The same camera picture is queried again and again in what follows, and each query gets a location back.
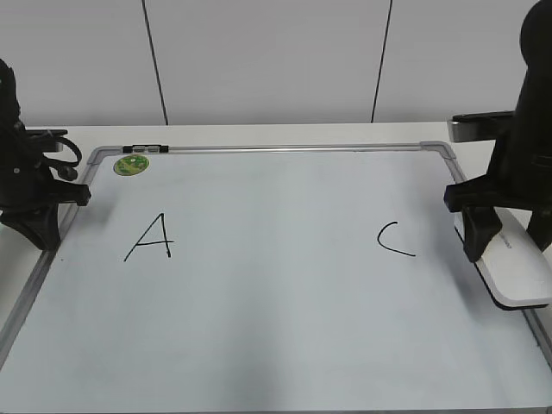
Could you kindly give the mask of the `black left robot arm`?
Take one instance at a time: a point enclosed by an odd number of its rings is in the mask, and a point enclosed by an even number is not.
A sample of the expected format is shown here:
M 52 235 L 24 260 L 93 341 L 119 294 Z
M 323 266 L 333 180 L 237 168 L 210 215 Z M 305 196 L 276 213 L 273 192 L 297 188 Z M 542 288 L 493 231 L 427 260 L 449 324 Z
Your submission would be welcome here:
M 65 129 L 27 129 L 21 120 L 13 69 L 1 63 L 1 224 L 39 250 L 60 245 L 59 206 L 86 206 L 87 185 L 77 184 L 82 160 Z

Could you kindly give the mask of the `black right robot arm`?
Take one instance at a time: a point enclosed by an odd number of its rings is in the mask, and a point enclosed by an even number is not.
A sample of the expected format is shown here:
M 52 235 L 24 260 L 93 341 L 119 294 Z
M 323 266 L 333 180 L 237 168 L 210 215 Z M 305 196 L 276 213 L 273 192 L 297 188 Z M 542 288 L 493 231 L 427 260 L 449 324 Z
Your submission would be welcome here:
M 513 111 L 453 116 L 453 142 L 493 141 L 486 173 L 449 185 L 448 210 L 461 213 L 463 248 L 481 258 L 502 229 L 497 208 L 530 212 L 526 232 L 541 250 L 551 244 L 551 3 L 539 1 L 524 18 L 519 44 L 527 70 Z

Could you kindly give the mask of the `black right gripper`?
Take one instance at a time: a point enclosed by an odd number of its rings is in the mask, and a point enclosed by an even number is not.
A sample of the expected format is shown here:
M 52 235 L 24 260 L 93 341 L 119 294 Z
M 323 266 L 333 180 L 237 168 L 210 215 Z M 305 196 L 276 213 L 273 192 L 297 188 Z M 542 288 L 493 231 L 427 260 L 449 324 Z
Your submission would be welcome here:
M 534 210 L 527 234 L 541 250 L 552 242 L 551 148 L 534 144 L 533 137 L 518 128 L 514 113 L 511 131 L 498 138 L 486 173 L 460 184 L 448 185 L 444 203 L 451 212 L 461 211 L 463 249 L 470 261 L 478 261 L 503 224 L 493 207 Z

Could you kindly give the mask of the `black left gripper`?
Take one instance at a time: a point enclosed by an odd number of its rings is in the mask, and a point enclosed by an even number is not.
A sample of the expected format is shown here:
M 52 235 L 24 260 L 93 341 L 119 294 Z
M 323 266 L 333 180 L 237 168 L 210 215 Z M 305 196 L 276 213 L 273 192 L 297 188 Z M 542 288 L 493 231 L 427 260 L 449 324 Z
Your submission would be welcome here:
M 86 206 L 91 192 L 88 185 L 54 182 L 48 162 L 22 123 L 1 126 L 1 223 L 39 250 L 54 251 L 60 244 L 58 206 L 47 205 Z

